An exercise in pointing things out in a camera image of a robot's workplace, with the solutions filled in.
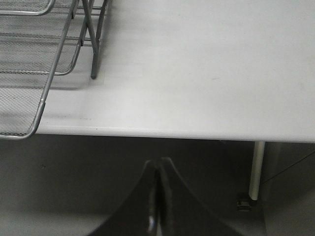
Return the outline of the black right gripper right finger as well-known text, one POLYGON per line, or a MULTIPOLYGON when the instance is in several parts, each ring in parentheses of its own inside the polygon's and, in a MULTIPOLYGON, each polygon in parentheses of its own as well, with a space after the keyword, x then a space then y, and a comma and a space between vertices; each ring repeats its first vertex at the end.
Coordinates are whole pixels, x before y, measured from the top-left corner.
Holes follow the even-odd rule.
POLYGON ((172 160, 158 163, 158 202, 163 236, 239 236, 189 190, 172 160))

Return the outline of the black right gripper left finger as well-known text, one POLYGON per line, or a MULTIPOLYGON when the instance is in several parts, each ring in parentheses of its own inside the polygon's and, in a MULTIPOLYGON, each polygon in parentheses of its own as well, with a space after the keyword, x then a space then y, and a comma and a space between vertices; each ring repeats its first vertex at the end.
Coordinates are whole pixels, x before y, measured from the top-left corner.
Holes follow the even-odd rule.
POLYGON ((91 236, 155 236, 158 229, 155 162, 146 161, 140 180, 121 206, 91 236))

